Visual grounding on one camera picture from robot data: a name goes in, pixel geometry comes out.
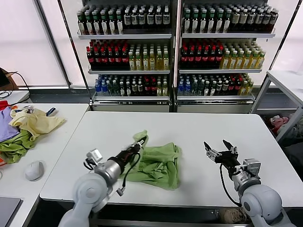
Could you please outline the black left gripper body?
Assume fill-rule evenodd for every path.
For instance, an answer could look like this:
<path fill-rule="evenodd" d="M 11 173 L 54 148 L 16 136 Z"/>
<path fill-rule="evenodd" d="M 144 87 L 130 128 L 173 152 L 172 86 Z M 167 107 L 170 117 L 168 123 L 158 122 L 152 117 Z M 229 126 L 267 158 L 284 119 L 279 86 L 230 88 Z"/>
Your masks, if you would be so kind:
<path fill-rule="evenodd" d="M 128 164 L 134 155 L 136 155 L 140 151 L 141 147 L 129 147 L 126 150 L 122 150 L 117 156 L 116 156 L 116 162 L 120 166 L 125 166 Z"/>

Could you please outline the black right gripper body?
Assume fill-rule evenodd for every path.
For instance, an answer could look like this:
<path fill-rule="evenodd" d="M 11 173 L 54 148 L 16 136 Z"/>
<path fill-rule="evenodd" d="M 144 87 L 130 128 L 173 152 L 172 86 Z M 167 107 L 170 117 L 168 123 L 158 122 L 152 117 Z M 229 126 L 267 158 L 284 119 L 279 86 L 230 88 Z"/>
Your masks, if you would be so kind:
<path fill-rule="evenodd" d="M 221 151 L 216 157 L 217 164 L 223 164 L 227 169 L 235 168 L 239 165 L 238 153 L 234 151 Z"/>

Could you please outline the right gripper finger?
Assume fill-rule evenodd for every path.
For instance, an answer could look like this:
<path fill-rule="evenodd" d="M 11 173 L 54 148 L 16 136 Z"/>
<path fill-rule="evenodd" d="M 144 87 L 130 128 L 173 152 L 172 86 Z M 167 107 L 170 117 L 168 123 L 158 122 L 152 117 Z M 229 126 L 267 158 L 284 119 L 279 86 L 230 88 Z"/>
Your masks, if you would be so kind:
<path fill-rule="evenodd" d="M 216 160 L 222 155 L 218 151 L 212 149 L 205 141 L 204 141 L 204 146 L 206 150 L 206 155 L 214 162 L 216 162 Z"/>
<path fill-rule="evenodd" d="M 234 147 L 230 142 L 223 140 L 223 144 L 227 148 L 226 151 L 223 151 L 225 155 L 238 155 L 237 147 Z"/>

